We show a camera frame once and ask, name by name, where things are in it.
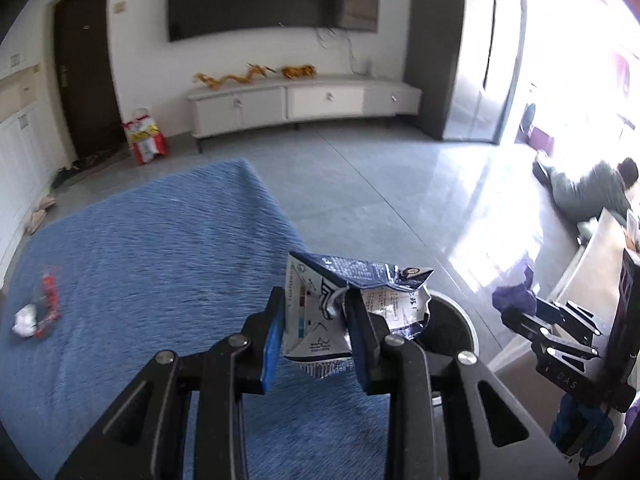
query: person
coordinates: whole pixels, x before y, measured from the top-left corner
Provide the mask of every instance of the person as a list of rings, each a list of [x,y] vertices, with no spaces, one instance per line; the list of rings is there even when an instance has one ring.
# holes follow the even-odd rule
[[[551,189],[558,208],[573,222],[587,222],[600,216],[603,208],[626,226],[626,210],[631,208],[625,191],[638,180],[638,166],[627,157],[616,168],[601,160],[580,180],[558,170],[544,152],[538,152],[533,173]]]

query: fluffy blue carpet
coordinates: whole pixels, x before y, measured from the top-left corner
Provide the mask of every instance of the fluffy blue carpet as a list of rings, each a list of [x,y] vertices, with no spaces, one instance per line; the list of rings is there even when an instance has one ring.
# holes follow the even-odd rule
[[[203,351],[262,310],[289,250],[302,241],[242,161],[166,177],[37,233],[2,313],[0,418],[42,480],[156,351]],[[45,269],[63,319],[48,339],[21,340],[14,314]],[[365,397],[352,372],[317,381],[280,359],[272,391],[244,397],[250,476],[381,478],[387,403]],[[188,479],[192,455],[191,434]]]

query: silver refrigerator door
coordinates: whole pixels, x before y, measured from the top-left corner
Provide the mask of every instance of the silver refrigerator door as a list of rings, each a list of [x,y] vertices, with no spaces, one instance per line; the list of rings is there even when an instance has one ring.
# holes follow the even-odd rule
[[[471,140],[495,139],[518,55],[520,17],[520,0],[495,0],[494,38]]]
[[[493,18],[494,0],[465,0],[458,69],[442,137],[445,140],[471,138],[486,73]]]

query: crumpled milk carton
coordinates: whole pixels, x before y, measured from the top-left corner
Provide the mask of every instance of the crumpled milk carton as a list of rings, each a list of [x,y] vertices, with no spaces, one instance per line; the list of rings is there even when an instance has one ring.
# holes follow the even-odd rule
[[[432,272],[427,267],[401,269],[338,256],[289,253],[284,357],[318,379],[351,367],[343,313],[349,288],[360,291],[367,311],[383,316],[392,333],[413,338],[429,320],[431,295],[425,282]]]

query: silver screw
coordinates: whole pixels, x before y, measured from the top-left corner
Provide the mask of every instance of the silver screw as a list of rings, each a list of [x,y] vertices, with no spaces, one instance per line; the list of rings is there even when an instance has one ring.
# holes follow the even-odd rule
[[[398,334],[385,335],[385,343],[389,346],[402,346],[404,344],[404,337]]]
[[[247,345],[248,342],[249,340],[243,334],[233,334],[229,336],[229,344],[233,348],[242,348]]]
[[[458,354],[458,361],[460,361],[460,364],[471,366],[478,362],[478,358],[473,352],[463,350]]]
[[[173,363],[175,354],[171,350],[162,350],[156,354],[156,363],[161,365],[167,365]]]

